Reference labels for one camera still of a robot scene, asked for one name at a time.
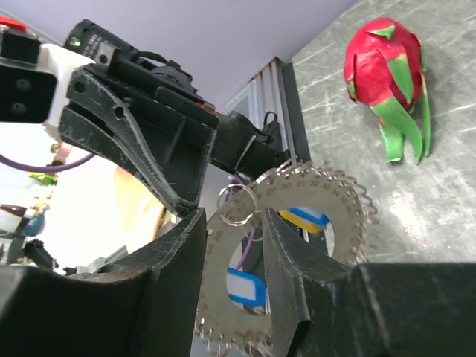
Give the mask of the yellow key tag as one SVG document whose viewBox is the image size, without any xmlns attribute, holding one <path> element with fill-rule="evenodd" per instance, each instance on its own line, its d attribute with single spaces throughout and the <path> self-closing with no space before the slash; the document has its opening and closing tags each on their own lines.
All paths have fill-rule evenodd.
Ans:
<svg viewBox="0 0 476 357">
<path fill-rule="evenodd" d="M 298 216 L 297 214 L 292 213 L 290 210 L 280 210 L 279 214 L 283 219 L 289 221 L 293 225 L 298 226 L 299 228 L 302 228 L 304 231 L 308 231 L 311 234 L 316 234 L 320 230 L 320 226 L 315 222 Z"/>
</svg>

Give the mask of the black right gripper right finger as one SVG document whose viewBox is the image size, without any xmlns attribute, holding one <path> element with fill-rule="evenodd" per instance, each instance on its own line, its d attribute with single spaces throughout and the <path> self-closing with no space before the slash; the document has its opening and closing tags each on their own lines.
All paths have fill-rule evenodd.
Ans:
<svg viewBox="0 0 476 357">
<path fill-rule="evenodd" d="M 473 356 L 474 263 L 365 263 L 309 283 L 296 356 Z"/>
</svg>

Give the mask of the blue key tag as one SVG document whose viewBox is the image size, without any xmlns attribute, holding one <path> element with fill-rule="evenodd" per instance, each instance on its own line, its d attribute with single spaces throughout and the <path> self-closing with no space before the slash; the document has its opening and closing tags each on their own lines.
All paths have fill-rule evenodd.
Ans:
<svg viewBox="0 0 476 357">
<path fill-rule="evenodd" d="M 306 221 L 313 222 L 318 226 L 325 227 L 329 224 L 329 218 L 322 212 L 304 207 L 289 208 L 289 212 L 295 216 L 305 219 Z"/>
<path fill-rule="evenodd" d="M 259 277 L 228 268 L 226 284 L 228 297 L 232 302 L 249 307 L 261 307 L 266 304 L 266 286 Z"/>
</svg>

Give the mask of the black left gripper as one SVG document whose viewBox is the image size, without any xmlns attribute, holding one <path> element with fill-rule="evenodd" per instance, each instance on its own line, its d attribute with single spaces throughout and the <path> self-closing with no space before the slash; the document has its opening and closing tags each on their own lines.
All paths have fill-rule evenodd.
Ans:
<svg viewBox="0 0 476 357">
<path fill-rule="evenodd" d="M 72 72 L 61 138 L 133 174 L 173 213 L 197 208 L 209 164 L 253 179 L 278 165 L 272 137 L 238 112 L 218 113 L 178 63 L 88 19 L 64 46 L 93 63 Z"/>
</svg>

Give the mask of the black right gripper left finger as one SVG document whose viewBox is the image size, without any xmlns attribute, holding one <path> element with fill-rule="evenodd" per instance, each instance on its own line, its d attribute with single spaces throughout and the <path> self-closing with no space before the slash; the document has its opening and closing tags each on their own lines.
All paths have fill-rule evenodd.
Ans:
<svg viewBox="0 0 476 357">
<path fill-rule="evenodd" d="M 95 273 L 1 268 L 3 356 L 188 356 L 207 242 L 195 210 Z"/>
</svg>

